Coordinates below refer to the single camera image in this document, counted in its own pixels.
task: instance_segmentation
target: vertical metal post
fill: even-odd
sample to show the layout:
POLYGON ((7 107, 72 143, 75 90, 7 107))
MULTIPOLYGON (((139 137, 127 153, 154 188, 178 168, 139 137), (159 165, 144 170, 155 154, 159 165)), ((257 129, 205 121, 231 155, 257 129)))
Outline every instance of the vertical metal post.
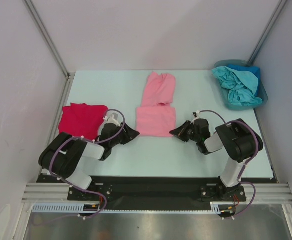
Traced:
POLYGON ((53 41, 51 40, 51 37, 48 34, 48 31, 45 27, 45 25, 43 24, 43 21, 41 20, 33 2, 31 0, 23 0, 23 2, 25 3, 29 14, 31 15, 31 17, 33 18, 40 34, 42 35, 42 37, 44 38, 45 42, 47 43, 47 46, 49 48, 49 50, 51 51, 53 57, 55 58, 55 60, 57 61, 57 64, 60 68, 60 70, 62 71, 62 73, 65 75, 66 78, 69 77, 69 73, 66 69, 65 64, 63 63, 55 44, 53 43, 53 41))
POLYGON ((254 51, 252 52, 249 60, 248 60, 248 63, 253 65, 253 63, 255 62, 262 46, 264 45, 266 39, 268 38, 272 28, 274 27, 275 23, 277 22, 278 20, 278 17, 279 15, 282 13, 284 7, 286 6, 286 3, 288 2, 288 0, 280 0, 275 11, 273 12, 265 30, 263 31, 254 51))

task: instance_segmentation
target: blue cloth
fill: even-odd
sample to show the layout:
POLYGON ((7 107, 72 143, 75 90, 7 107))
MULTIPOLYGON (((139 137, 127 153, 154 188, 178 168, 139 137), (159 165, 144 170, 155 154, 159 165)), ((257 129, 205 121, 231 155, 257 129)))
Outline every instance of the blue cloth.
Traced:
POLYGON ((255 97, 258 88, 258 78, 249 71, 237 71, 226 66, 211 70, 220 86, 228 89, 228 102, 236 106, 254 106, 262 103, 255 97))
POLYGON ((233 70, 237 70, 237 71, 248 71, 248 72, 251 72, 253 75, 255 75, 258 79, 258 87, 255 93, 255 97, 257 96, 259 82, 260 82, 260 68, 258 68, 257 66, 239 66, 239 65, 233 65, 233 64, 228 64, 226 67, 233 70))

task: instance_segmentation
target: folded pink cloth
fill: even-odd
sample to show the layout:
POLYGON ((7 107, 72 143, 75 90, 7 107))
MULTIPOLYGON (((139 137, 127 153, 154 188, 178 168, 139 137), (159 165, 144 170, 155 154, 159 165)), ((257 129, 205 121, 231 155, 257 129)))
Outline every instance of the folded pink cloth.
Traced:
POLYGON ((170 107, 176 80, 171 74, 152 72, 142 96, 141 107, 136 109, 136 130, 141 136, 172 137, 176 112, 170 107))

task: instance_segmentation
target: teal cloth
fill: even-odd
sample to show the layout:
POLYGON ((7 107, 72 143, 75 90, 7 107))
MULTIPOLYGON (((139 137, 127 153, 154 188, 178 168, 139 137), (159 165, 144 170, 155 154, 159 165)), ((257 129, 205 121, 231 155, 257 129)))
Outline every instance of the teal cloth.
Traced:
POLYGON ((228 102, 236 106, 254 106, 262 103, 255 97, 258 89, 258 78, 249 71, 236 71, 226 66, 211 70, 220 86, 229 89, 228 102))

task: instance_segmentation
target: pink fabric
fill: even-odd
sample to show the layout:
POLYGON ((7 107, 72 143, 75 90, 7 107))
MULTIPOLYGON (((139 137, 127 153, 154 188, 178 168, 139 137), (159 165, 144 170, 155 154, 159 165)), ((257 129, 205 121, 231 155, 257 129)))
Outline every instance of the pink fabric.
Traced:
POLYGON ((141 136, 172 137, 176 112, 170 107, 176 80, 171 74, 152 72, 142 96, 141 107, 136 109, 136 130, 141 136))
POLYGON ((94 140, 107 110, 104 105, 91 106, 85 103, 64 106, 58 125, 59 133, 65 132, 75 137, 84 136, 86 139, 94 140))

